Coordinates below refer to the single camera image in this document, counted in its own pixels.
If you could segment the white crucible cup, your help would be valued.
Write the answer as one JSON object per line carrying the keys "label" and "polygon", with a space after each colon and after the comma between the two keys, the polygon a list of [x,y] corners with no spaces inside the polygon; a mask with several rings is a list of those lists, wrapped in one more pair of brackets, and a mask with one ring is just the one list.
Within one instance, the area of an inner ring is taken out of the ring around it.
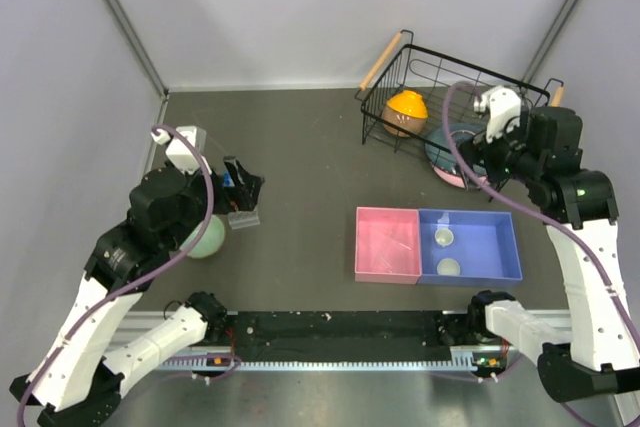
{"label": "white crucible cup", "polygon": [[446,247],[453,243],[454,234],[449,228],[440,227],[435,231],[434,239],[439,246]]}

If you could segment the white crucible lid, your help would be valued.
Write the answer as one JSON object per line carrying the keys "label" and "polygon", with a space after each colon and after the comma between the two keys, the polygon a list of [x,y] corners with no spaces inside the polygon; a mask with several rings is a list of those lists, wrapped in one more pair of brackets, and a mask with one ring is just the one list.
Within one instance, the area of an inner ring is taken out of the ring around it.
{"label": "white crucible lid", "polygon": [[441,276],[458,276],[461,268],[455,259],[444,258],[437,264],[436,271]]}

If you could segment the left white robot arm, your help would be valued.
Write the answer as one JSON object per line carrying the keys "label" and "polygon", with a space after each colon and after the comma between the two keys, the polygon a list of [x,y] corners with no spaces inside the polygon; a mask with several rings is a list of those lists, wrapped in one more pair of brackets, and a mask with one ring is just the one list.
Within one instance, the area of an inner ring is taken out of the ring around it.
{"label": "left white robot arm", "polygon": [[76,299],[40,366],[15,378],[19,407],[39,406],[41,426],[100,426],[148,373],[179,351],[228,334],[226,309],[196,292],[158,327],[122,348],[107,348],[158,272],[176,265],[206,219],[252,212],[264,184],[228,156],[226,174],[183,172],[171,163],[144,175],[126,218],[102,234],[84,267]]}

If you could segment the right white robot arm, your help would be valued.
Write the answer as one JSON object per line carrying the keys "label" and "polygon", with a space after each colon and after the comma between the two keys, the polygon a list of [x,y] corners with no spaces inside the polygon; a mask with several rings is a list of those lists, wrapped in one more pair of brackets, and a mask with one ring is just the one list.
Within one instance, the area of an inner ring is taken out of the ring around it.
{"label": "right white robot arm", "polygon": [[496,336],[514,345],[537,367],[556,402],[566,403],[639,389],[639,332],[632,325],[617,253],[619,212],[613,186],[600,171],[581,166],[582,119],[571,109],[540,107],[510,116],[495,134],[482,131],[455,142],[454,152],[470,180],[473,167],[488,176],[482,189],[514,201],[494,183],[518,180],[560,263],[571,332],[564,334],[527,311],[508,294],[474,297],[469,335],[487,343]]}

